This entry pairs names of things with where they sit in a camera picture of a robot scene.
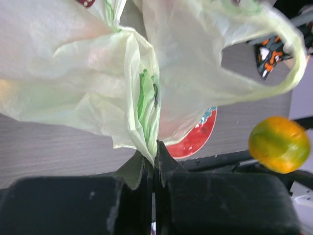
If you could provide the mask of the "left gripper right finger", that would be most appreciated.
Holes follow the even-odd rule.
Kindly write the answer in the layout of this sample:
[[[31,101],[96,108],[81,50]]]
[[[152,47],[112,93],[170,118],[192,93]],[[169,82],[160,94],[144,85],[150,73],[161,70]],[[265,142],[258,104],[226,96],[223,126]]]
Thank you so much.
[[[155,159],[158,235],[298,235],[289,192],[264,173],[191,173],[165,144]]]

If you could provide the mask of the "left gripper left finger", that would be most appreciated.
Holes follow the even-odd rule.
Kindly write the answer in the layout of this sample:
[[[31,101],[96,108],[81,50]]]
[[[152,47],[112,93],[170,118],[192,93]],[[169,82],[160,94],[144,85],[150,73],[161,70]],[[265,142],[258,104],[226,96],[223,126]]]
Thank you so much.
[[[151,163],[139,152],[111,175],[29,177],[0,202],[3,235],[148,235]]]

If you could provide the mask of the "fake orange green mango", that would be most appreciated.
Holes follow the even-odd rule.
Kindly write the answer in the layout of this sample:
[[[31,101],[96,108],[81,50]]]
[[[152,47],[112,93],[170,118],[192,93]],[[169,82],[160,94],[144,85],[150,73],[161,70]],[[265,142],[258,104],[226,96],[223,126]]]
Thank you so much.
[[[286,117],[271,116],[253,128],[248,149],[251,156],[269,170],[288,174],[308,159],[311,143],[300,124]]]

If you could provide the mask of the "translucent plastic bag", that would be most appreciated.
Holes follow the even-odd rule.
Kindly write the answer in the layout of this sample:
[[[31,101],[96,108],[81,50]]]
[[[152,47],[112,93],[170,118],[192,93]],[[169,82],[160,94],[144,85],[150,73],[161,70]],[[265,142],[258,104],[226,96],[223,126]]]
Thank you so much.
[[[17,121],[110,136],[151,163],[214,106],[290,91],[306,68],[303,38],[265,2],[3,0],[0,112]],[[294,67],[268,86],[222,68],[225,47],[278,35]]]

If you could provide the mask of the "red and teal plate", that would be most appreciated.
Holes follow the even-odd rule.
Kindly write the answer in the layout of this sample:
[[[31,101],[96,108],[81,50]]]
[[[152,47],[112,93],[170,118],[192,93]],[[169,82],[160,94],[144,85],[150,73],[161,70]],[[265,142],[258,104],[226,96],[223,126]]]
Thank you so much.
[[[159,140],[175,159],[198,152],[210,138],[217,118],[217,107],[174,109],[161,108]]]

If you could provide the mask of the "orange grey patterned garment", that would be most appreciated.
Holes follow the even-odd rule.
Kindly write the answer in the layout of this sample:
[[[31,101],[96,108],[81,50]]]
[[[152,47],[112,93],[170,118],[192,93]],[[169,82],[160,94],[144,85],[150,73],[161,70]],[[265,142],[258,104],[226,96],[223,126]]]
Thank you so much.
[[[303,24],[299,26],[298,29],[303,33],[308,55],[312,55],[313,23],[309,22]],[[283,47],[284,44],[279,36],[273,36],[260,44],[254,45],[257,71],[263,80],[267,79],[269,73],[272,72],[278,63],[292,58],[292,55],[286,53]]]

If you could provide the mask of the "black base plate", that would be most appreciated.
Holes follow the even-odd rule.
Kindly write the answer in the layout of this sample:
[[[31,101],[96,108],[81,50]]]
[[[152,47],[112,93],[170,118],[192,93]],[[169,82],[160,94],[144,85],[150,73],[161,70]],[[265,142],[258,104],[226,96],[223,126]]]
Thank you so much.
[[[305,117],[293,120],[300,124],[305,128],[306,132],[313,128],[313,118]],[[309,189],[313,188],[313,175],[307,171],[301,170],[300,168],[296,171],[293,171],[288,174],[280,174],[269,170],[264,165],[260,164],[259,161],[253,158],[248,150],[213,155],[209,157],[203,157],[198,159],[191,159],[185,161],[179,161],[179,165],[184,167],[185,169],[192,172],[203,172],[209,171],[219,168],[225,168],[227,166],[233,167],[233,171],[238,170],[240,168],[244,168],[243,164],[247,163],[245,166],[246,170],[253,170],[262,173],[271,173],[276,176],[281,177],[284,183],[288,186],[291,185],[292,182],[297,182]]]

